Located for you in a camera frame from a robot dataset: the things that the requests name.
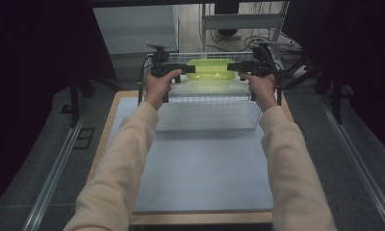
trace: green plastic container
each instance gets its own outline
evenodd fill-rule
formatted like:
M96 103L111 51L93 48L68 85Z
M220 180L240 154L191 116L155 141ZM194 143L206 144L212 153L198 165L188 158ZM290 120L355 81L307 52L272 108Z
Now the green plastic container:
M227 70L231 59L196 59L190 60L187 65L195 65L195 73L187 76L191 80L231 80L235 78L235 71Z

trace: wooden table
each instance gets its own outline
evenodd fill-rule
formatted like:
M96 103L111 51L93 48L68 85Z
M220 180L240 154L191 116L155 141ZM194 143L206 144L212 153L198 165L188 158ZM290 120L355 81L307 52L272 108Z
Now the wooden table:
M96 167L105 153L109 135L116 117L117 106L120 98L137 97L138 92L120 91L115 95L112 108L109 112L93 164L90 169L88 181L93 176ZM285 97L282 97L282 107L291 121L292 114ZM130 224L133 225L159 225L159 224L225 224L225 223L271 223L271 210L244 210L244 211L203 211L185 213L134 213L131 216Z

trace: person's left hand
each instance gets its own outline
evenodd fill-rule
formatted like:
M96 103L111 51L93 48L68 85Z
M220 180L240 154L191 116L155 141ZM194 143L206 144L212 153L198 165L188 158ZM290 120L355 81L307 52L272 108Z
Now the person's left hand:
M172 70L169 74L157 78L150 73L144 79L146 96L144 101L153 106L156 111L163 105L163 97L171 90L170 81L181 74L181 69Z

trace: forearm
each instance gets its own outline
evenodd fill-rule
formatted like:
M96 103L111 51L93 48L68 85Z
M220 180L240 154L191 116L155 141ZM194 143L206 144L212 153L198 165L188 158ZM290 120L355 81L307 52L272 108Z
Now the forearm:
M127 230L157 120L147 103L123 120L94 177L78 196L76 214L65 230Z
M275 230L336 230L321 182L297 125L281 107L263 114Z

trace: metal wire mesh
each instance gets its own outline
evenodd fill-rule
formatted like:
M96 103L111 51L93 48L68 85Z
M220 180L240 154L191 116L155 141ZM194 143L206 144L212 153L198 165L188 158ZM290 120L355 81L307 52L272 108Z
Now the metal wire mesh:
M152 66L151 56L143 64L144 76ZM234 62L251 61L251 52L173 53L168 64L186 64L192 59L232 59ZM250 92L171 95L159 110L157 131L217 131L253 130L261 111L250 101Z

